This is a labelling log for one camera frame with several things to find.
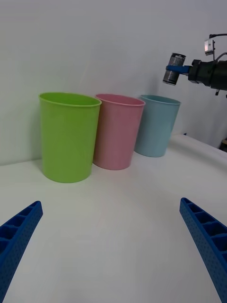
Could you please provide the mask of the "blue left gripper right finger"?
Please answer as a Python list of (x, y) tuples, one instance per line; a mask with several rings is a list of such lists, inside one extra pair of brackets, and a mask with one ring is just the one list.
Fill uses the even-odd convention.
[(227, 302), (227, 227), (185, 197), (179, 211), (221, 302)]

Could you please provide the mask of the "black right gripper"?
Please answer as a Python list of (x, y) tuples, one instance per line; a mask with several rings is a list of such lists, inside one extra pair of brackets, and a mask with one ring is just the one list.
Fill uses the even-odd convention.
[(204, 84), (210, 88), (216, 88), (213, 83), (214, 70), (217, 61), (203, 62), (201, 60), (193, 60), (190, 66), (168, 65), (166, 70), (178, 74), (188, 74), (188, 80), (195, 84)]

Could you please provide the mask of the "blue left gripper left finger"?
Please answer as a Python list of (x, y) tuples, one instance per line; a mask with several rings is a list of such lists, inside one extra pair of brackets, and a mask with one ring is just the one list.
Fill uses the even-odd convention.
[(0, 302), (42, 216), (42, 204), (35, 201), (0, 227)]

